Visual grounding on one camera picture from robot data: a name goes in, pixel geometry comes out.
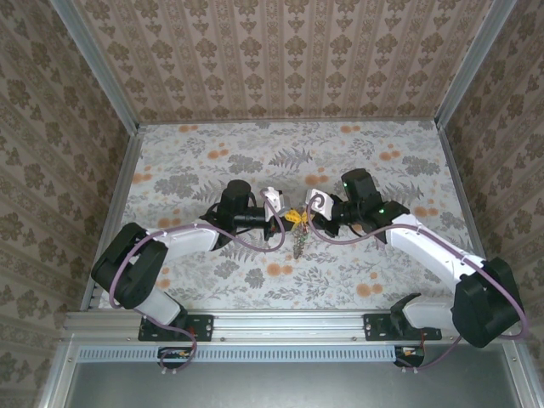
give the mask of floral wallpaper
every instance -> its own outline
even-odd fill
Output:
[[[447,126],[488,256],[513,267],[544,379],[544,3],[519,0]]]
[[[127,134],[47,1],[0,1],[0,406],[39,397]]]
[[[491,0],[76,0],[140,122],[432,117]]]
[[[246,180],[256,194],[273,185],[294,208],[313,187],[345,198],[340,176],[356,167],[429,228],[471,246],[432,121],[149,125],[123,223],[191,223],[232,179]],[[242,236],[267,245],[261,231]],[[350,237],[342,228],[340,239]],[[302,255],[295,251],[293,233],[268,254],[230,243],[165,263],[157,285],[190,309],[374,309],[412,292],[447,293],[416,260],[378,241],[333,246],[310,234]],[[108,307],[104,297],[101,306]]]

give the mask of patterned wall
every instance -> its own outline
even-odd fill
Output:
[[[0,2],[0,406],[32,406],[79,308],[127,134],[47,1]]]
[[[544,374],[543,84],[544,3],[519,0],[447,133],[487,255],[517,275]]]
[[[141,122],[431,117],[491,0],[76,0]]]

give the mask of floral tablecloth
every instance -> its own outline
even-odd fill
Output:
[[[190,223],[218,201],[231,179],[246,180],[257,196],[269,185],[283,190],[293,207],[303,205],[312,187],[345,197],[340,176],[363,167],[386,199],[471,248],[431,121],[153,125],[144,132],[124,224]],[[243,236],[267,245],[259,231]],[[348,238],[353,234],[342,228],[338,239]],[[230,243],[174,259],[156,284],[188,309],[381,309],[411,292],[448,293],[415,259],[376,240],[333,246],[310,235],[297,260],[293,244],[290,234],[269,254]],[[104,297],[100,306],[108,307]]]

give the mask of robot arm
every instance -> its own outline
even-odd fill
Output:
[[[403,324],[415,328],[457,331],[475,347],[484,347],[519,321],[517,312],[504,296],[463,261],[470,260],[482,268],[521,306],[518,288],[507,263],[499,258],[487,261],[465,252],[429,230],[398,202],[383,201],[365,169],[344,174],[342,181],[347,201],[319,190],[308,191],[307,203],[314,196],[323,197],[321,202],[313,201],[312,210],[316,212],[314,223],[329,236],[336,236],[340,225],[360,224],[367,234],[387,225],[408,224],[416,227],[416,230],[388,229],[375,237],[411,255],[455,294],[454,299],[412,294],[401,300]],[[437,241],[460,253],[462,258],[455,257]]]
[[[288,210],[281,191],[269,187],[265,192],[274,210]],[[236,235],[238,228],[263,230],[267,241],[277,231],[275,219],[268,206],[249,207],[251,187],[242,180],[229,182],[221,201],[193,224],[210,224]],[[124,258],[131,249],[153,230],[130,223],[125,225],[108,246],[91,271],[93,279],[107,292]],[[193,252],[215,251],[230,242],[230,238],[211,229],[181,229],[146,242],[137,256],[124,269],[115,290],[115,300],[125,309],[137,309],[166,326],[184,327],[187,311],[165,292],[156,287],[156,279],[164,262]]]

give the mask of perforated metal strip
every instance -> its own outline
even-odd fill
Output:
[[[84,346],[79,363],[157,362],[157,346]],[[201,345],[194,362],[379,362],[394,361],[394,346],[215,346]]]

